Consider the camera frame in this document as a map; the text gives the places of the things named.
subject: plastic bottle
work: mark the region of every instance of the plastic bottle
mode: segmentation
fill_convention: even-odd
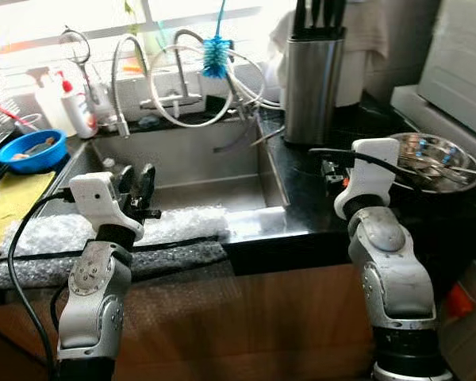
[[[86,103],[86,95],[82,92],[74,90],[72,84],[62,76],[62,105],[67,116],[72,122],[74,129],[79,137],[88,139],[97,133],[97,123],[95,116],[92,114],[88,103]]]
[[[50,126],[64,131],[68,137],[75,135],[76,131],[60,101],[61,89],[49,76],[49,68],[30,69],[27,74],[31,75],[39,86],[34,97]]]

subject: yellow cloth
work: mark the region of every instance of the yellow cloth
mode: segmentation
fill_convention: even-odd
[[[0,180],[0,244],[12,221],[21,220],[49,186],[55,172],[41,175],[6,173]]]

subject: stainless steel sink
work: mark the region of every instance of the stainless steel sink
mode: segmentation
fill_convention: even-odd
[[[102,161],[109,157],[118,164],[131,164],[136,174],[147,163],[155,165],[152,205],[161,210],[223,206],[237,212],[286,205],[286,194],[264,143],[214,152],[243,131],[240,121],[232,119],[204,128],[134,133],[128,139],[98,137],[75,153],[57,187],[65,187],[75,175],[103,171]],[[257,125],[248,135],[248,142],[258,137]],[[53,205],[43,215],[60,212],[74,213],[75,208],[65,205],[60,210],[60,205]]]

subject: black cable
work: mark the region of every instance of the black cable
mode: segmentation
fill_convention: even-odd
[[[55,294],[51,297],[49,301],[49,313],[51,315],[51,322],[53,323],[53,327],[55,327],[56,332],[58,332],[58,316],[56,315],[56,302],[58,302],[58,298],[62,294],[63,290],[67,288],[67,283],[64,283],[60,286],[56,291]]]
[[[26,298],[25,293],[21,289],[21,285],[19,284],[19,281],[17,280],[16,269],[14,268],[14,251],[16,250],[16,245],[17,245],[17,242],[19,241],[19,237],[21,236],[21,233],[25,229],[26,224],[28,224],[30,218],[32,218],[32,216],[37,212],[37,210],[41,206],[43,206],[46,202],[54,200],[56,198],[65,198],[68,201],[74,201],[74,199],[72,198],[71,192],[68,189],[65,189],[55,194],[51,194],[45,198],[42,198],[41,200],[36,202],[33,205],[32,209],[25,215],[25,217],[23,218],[23,221],[21,221],[19,228],[17,228],[17,232],[14,234],[14,237],[10,243],[9,252],[7,254],[7,265],[9,268],[9,275],[14,285],[14,289],[16,290],[17,296],[20,298],[21,303],[23,304],[23,307],[26,308],[26,312],[29,314],[30,319],[32,320],[32,323],[35,325],[35,328],[37,329],[37,332],[40,335],[40,339],[42,340],[42,345],[44,346],[44,352],[46,354],[46,362],[47,362],[46,364],[48,367],[48,377],[50,381],[56,379],[56,366],[55,366],[55,359],[53,358],[51,343],[49,342],[49,337],[48,337],[48,334],[46,333],[46,329],[43,327],[42,322],[37,317],[35,310],[30,305],[28,299]]]
[[[348,161],[349,159],[360,159],[366,161],[371,164],[378,165],[382,167],[398,177],[400,177],[404,182],[407,183],[417,194],[422,194],[421,188],[411,179],[408,177],[404,171],[402,171],[399,167],[396,167],[390,163],[387,163],[384,160],[378,159],[377,157],[366,155],[364,153],[349,151],[346,149],[334,149],[334,148],[312,148],[309,150],[310,153],[320,153],[323,156],[327,157],[330,160],[335,161]]]

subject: blue bowl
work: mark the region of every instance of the blue bowl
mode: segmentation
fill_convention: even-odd
[[[43,152],[30,157],[12,160],[17,153],[24,153],[37,144],[44,143],[49,137],[55,138],[55,143]],[[18,173],[37,173],[57,164],[67,154],[65,146],[66,135],[57,129],[46,129],[36,133],[29,133],[14,139],[0,150],[0,163],[8,164]]]

